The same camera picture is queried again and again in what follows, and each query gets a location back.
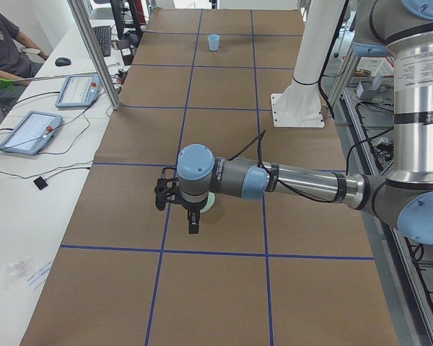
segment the black mouse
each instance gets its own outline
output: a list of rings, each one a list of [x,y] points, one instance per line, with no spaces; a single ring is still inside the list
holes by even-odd
[[[57,58],[55,61],[55,65],[57,66],[68,66],[71,64],[71,59],[69,58]]]

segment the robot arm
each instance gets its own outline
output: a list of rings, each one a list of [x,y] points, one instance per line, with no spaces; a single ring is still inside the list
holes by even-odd
[[[409,238],[433,244],[433,1],[427,3],[358,3],[355,44],[367,50],[385,45],[395,57],[395,156],[387,177],[214,158],[205,146],[194,144],[178,156],[178,176],[158,180],[157,207],[183,205],[190,233],[198,233],[199,211],[209,191],[251,200],[261,199],[264,192],[291,193],[321,203],[345,203]]]

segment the blue cup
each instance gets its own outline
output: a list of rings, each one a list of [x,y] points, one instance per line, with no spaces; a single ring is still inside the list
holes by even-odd
[[[208,37],[209,39],[209,50],[212,52],[216,52],[219,47],[219,35],[217,34],[211,34]]]

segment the white desk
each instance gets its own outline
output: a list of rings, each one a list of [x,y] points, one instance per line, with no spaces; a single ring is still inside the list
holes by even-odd
[[[111,25],[111,21],[95,20],[93,26]],[[70,66],[56,67],[58,57],[72,60]],[[121,55],[111,50],[106,64],[113,66],[113,74],[123,67]],[[94,71],[79,32],[74,25],[58,44],[38,76]],[[59,91],[64,79],[35,81],[26,88],[22,99],[43,92]],[[19,103],[5,118],[0,128],[13,128],[29,111],[57,113],[64,121],[74,119],[82,110],[58,110],[56,95],[45,95]],[[102,95],[87,111],[90,127],[64,155],[19,156],[0,152],[0,170],[27,176],[56,167],[93,159],[111,113],[108,98]],[[49,145],[47,152],[65,151],[74,138],[88,125],[80,117],[63,126]],[[0,135],[0,143],[5,135]],[[31,255],[34,272],[53,260],[66,230],[77,199],[82,191],[88,170],[63,172],[48,181],[48,187],[39,191],[33,179],[18,179],[0,174],[0,346],[18,345],[29,324],[43,285],[33,290],[25,280],[5,288],[5,270],[8,263]]]

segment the keyboard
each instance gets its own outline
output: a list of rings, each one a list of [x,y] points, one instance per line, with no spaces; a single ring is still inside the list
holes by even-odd
[[[101,48],[102,56],[110,56],[110,25],[94,27],[93,32]]]

